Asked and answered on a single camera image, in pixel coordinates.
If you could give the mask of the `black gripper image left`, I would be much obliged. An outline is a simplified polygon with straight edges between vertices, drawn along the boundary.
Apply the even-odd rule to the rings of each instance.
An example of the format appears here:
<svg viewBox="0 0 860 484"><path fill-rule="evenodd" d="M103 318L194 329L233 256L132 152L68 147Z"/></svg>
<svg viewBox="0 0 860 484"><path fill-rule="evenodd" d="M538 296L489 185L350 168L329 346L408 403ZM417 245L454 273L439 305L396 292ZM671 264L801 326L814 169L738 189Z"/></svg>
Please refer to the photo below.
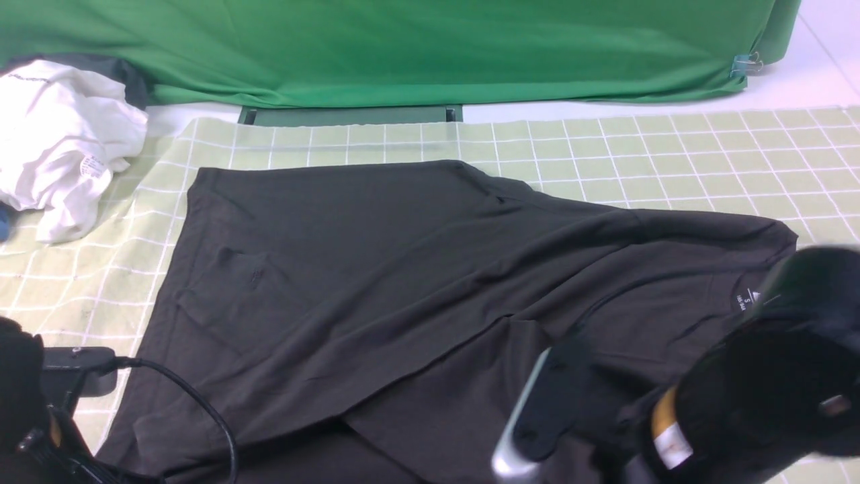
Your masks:
<svg viewBox="0 0 860 484"><path fill-rule="evenodd" d="M99 483L101 465L71 422L78 398L49 401L41 389L45 349L2 318L2 482Z"/></svg>

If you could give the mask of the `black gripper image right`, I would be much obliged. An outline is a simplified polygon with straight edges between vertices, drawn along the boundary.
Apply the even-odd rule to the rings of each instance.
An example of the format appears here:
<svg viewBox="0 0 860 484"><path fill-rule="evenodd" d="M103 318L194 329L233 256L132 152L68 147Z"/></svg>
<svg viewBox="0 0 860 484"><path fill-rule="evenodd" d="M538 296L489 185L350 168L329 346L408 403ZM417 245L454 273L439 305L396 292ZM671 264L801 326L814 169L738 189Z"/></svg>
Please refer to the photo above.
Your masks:
<svg viewBox="0 0 860 484"><path fill-rule="evenodd" d="M858 457L858 251L778 263L734 331L648 399L620 483L765 483Z"/></svg>

